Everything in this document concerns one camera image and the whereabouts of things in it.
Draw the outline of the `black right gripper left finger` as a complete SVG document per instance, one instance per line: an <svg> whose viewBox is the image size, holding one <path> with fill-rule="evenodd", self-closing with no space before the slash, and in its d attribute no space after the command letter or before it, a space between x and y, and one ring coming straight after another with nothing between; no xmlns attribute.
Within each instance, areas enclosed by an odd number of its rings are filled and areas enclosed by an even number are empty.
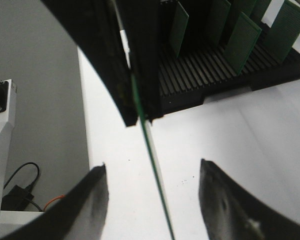
<svg viewBox="0 0 300 240"><path fill-rule="evenodd" d="M96 166L60 202L3 240L100 240L109 188L105 165Z"/></svg>

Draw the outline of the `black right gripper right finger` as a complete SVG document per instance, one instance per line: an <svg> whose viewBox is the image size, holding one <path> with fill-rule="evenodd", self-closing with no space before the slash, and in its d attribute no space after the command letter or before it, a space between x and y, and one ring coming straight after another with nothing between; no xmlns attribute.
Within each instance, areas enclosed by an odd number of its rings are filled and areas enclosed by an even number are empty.
<svg viewBox="0 0 300 240"><path fill-rule="evenodd" d="M300 224L255 198L205 159L200 163L199 204L211 240L300 240Z"/></svg>

